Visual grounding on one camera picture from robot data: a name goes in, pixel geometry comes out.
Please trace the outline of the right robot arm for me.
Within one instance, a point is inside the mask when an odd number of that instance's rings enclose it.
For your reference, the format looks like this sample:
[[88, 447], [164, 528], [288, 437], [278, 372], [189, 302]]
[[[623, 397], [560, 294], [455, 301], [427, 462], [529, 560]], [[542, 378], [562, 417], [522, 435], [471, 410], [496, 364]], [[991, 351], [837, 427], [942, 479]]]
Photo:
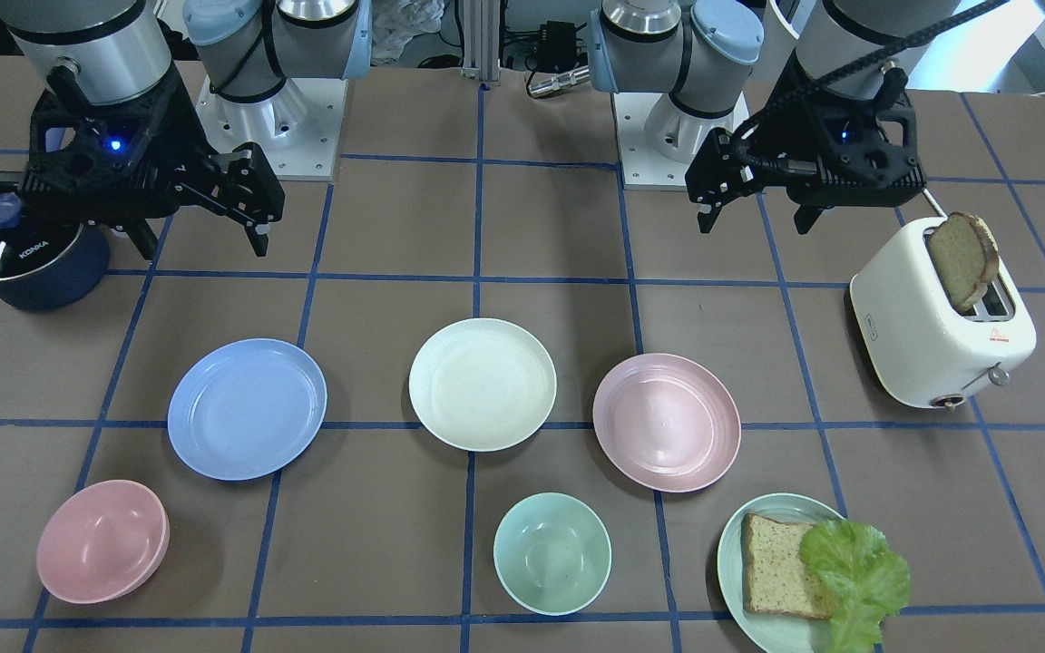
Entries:
[[237, 221], [264, 257], [285, 193], [269, 143], [306, 123], [298, 79], [364, 77], [372, 62], [369, 1], [187, 1], [188, 40], [225, 104], [261, 109], [269, 124], [222, 120], [235, 145], [209, 141], [150, 1], [0, 1], [0, 20], [44, 83], [26, 165], [0, 172], [13, 193], [54, 223], [104, 226], [145, 258], [150, 220], [198, 206]]

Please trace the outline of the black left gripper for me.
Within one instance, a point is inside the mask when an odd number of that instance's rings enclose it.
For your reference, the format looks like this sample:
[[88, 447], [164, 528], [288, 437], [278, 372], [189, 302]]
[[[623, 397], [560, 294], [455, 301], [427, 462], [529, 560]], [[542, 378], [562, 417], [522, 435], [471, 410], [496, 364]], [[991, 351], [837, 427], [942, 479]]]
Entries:
[[783, 187], [799, 204], [793, 223], [800, 235], [830, 208], [892, 208], [918, 197], [928, 178], [908, 75], [893, 63], [876, 77], [876, 90], [860, 99], [818, 88], [777, 109], [781, 98], [813, 81], [789, 55], [754, 129], [738, 141], [730, 130], [710, 130], [686, 171], [700, 234], [712, 232], [734, 199], [770, 187]]

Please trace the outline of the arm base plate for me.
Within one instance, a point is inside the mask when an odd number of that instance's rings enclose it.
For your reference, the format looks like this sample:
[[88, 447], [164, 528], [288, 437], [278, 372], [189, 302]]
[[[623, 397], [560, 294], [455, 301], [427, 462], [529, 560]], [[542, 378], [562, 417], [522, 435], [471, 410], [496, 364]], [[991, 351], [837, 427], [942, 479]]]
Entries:
[[297, 78], [272, 98], [237, 103], [209, 90], [206, 78], [195, 109], [217, 151], [252, 141], [279, 180], [332, 181], [349, 90], [347, 80]]
[[686, 172], [709, 130], [735, 130], [749, 116], [743, 93], [730, 114], [712, 120], [686, 114], [657, 93], [618, 93], [612, 108], [626, 190], [686, 191]]

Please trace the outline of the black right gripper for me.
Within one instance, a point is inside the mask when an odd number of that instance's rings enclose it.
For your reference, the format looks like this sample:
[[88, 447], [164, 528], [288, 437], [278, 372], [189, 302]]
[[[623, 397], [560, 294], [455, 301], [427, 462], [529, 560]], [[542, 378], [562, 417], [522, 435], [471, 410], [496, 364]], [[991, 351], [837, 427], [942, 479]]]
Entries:
[[8, 191], [42, 218], [125, 231], [148, 261], [161, 244], [150, 220], [185, 206], [237, 221], [264, 258], [285, 208], [260, 146], [212, 148], [175, 63], [150, 88], [109, 104], [91, 104], [71, 65], [55, 65], [32, 111], [24, 168], [0, 171], [0, 193]]

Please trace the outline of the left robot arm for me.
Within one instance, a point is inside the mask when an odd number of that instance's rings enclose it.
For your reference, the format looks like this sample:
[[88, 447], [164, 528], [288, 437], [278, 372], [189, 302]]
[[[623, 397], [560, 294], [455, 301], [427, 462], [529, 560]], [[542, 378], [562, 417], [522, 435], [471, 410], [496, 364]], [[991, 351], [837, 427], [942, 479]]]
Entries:
[[650, 133], [686, 162], [709, 234], [723, 207], [783, 189], [806, 234], [838, 207], [903, 206], [925, 190], [909, 74], [926, 45], [960, 24], [954, 1], [817, 1], [767, 102], [730, 116], [766, 53], [764, 13], [747, 1], [604, 1], [589, 18], [593, 87], [655, 93]]

